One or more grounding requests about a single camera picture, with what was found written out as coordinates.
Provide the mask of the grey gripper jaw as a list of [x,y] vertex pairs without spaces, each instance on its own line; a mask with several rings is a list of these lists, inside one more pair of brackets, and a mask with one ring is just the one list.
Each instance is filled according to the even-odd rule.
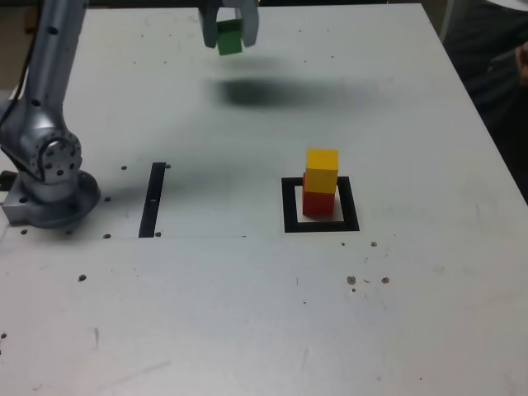
[[258,0],[224,0],[224,6],[235,10],[241,23],[242,41],[245,47],[254,46],[259,30]]

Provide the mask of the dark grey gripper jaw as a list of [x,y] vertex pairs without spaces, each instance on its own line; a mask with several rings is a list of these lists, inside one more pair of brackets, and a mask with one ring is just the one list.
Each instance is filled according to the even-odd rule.
[[200,1],[198,12],[205,46],[214,48],[218,40],[217,16],[219,9],[223,6],[221,0]]

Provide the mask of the person's hand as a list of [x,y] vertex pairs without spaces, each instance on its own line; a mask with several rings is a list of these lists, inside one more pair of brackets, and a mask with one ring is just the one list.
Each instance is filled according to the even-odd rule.
[[528,42],[516,48],[516,66],[522,86],[528,85]]

